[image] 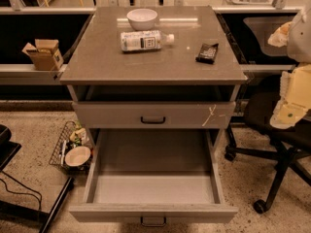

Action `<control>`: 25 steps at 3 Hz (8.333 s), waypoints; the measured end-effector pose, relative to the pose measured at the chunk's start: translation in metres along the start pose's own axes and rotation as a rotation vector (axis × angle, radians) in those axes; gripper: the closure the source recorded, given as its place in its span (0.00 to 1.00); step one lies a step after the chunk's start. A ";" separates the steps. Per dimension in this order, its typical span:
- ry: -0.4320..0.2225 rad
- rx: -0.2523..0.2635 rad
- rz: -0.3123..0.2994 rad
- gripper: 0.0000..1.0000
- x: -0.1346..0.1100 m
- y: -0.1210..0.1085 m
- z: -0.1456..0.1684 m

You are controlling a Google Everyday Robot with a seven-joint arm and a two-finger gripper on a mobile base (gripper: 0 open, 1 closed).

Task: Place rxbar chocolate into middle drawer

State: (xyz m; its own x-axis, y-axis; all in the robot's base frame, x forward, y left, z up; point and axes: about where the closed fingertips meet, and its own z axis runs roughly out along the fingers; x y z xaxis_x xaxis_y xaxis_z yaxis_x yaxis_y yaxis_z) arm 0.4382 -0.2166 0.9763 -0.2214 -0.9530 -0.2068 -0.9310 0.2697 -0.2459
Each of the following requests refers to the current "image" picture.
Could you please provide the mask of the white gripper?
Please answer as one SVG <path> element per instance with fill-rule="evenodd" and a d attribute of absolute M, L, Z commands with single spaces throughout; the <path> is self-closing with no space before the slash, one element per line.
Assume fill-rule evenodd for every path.
<path fill-rule="evenodd" d="M 291 73 L 283 72 L 279 101 L 269 121 L 278 129 L 294 127 L 311 109 L 311 64 L 299 64 Z"/>

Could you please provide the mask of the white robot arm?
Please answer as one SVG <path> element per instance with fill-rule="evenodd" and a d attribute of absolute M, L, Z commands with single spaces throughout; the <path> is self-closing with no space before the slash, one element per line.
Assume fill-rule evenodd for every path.
<path fill-rule="evenodd" d="M 281 25 L 268 39 L 274 47 L 287 47 L 298 66 L 280 79 L 280 100 L 270 125 L 279 129 L 295 126 L 311 110 L 311 5 L 305 5 L 292 21 Z"/>

